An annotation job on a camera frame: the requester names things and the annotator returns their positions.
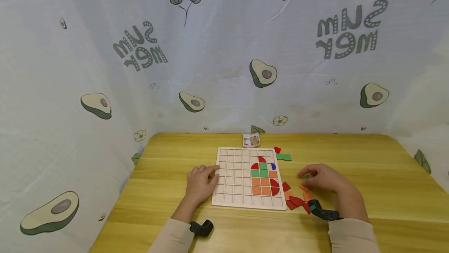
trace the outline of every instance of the beige sleeve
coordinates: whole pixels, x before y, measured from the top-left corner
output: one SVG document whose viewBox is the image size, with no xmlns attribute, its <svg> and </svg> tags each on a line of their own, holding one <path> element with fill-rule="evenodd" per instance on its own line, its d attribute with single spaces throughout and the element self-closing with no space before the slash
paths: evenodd
<svg viewBox="0 0 449 253">
<path fill-rule="evenodd" d="M 357 219 L 329 222 L 332 253 L 380 253 L 370 223 Z"/>
<path fill-rule="evenodd" d="M 148 253 L 187 253 L 194 236 L 189 224 L 169 219 Z"/>
</svg>

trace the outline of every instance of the wrist strap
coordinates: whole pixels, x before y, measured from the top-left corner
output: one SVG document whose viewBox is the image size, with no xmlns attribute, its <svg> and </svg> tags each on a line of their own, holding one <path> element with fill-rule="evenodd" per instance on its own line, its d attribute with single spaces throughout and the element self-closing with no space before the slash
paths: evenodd
<svg viewBox="0 0 449 253">
<path fill-rule="evenodd" d="M 190 231 L 195 235 L 208 236 L 212 229 L 214 228 L 214 224 L 211 221 L 206 220 L 202 225 L 192 221 L 190 223 Z"/>
<path fill-rule="evenodd" d="M 322 209 L 320 202 L 318 200 L 309 200 L 308 201 L 311 213 L 316 217 L 322 218 L 326 221 L 335 221 L 342 220 L 338 211 L 329 211 L 326 209 Z"/>
</svg>

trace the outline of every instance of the puzzle board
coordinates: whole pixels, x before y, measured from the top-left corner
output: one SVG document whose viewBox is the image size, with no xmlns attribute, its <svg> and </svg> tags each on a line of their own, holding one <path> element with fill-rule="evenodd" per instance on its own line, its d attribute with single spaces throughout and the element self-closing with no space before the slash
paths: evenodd
<svg viewBox="0 0 449 253">
<path fill-rule="evenodd" d="M 216 164 L 220 178 L 212 205 L 287 209 L 274 149 L 219 147 Z"/>
</svg>

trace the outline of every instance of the white curtain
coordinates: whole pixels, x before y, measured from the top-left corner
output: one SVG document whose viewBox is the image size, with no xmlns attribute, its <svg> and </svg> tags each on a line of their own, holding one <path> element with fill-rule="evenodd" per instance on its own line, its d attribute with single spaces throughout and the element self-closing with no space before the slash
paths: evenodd
<svg viewBox="0 0 449 253">
<path fill-rule="evenodd" d="M 1 252 L 88 252 L 157 132 L 386 134 L 449 190 L 448 0 L 0 11 Z"/>
</svg>

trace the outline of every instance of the wooden table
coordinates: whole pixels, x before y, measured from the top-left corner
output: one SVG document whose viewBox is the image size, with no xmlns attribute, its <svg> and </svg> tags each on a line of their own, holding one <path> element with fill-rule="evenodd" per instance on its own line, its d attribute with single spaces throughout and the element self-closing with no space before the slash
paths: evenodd
<svg viewBox="0 0 449 253">
<path fill-rule="evenodd" d="M 363 194 L 383 253 L 448 252 L 449 195 L 393 139 L 358 134 L 262 134 L 260 147 L 278 146 L 293 161 L 279 161 L 282 179 L 301 195 L 296 174 L 323 162 Z M 214 165 L 217 147 L 241 147 L 241 134 L 157 134 L 104 225 L 92 253 L 145 253 L 184 195 L 194 165 Z M 313 190 L 323 208 L 333 194 Z M 304 209 L 262 211 L 212 206 L 195 215 L 215 229 L 195 238 L 190 252 L 330 252 L 327 223 Z"/>
</svg>

